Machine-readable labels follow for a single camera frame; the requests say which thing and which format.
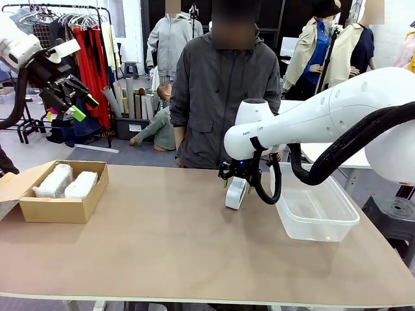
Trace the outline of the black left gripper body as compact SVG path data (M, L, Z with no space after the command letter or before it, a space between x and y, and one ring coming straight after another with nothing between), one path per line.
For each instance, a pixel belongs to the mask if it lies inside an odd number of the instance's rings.
M30 85L63 93L62 81L70 73L71 67L65 61L54 63L46 58L33 59L30 62Z

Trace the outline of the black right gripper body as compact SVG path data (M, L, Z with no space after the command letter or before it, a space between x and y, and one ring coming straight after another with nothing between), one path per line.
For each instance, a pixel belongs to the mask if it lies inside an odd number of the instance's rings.
M253 179L260 175L259 162L253 159L235 160L223 162L220 165L218 177L221 179L230 179L232 177L242 179Z

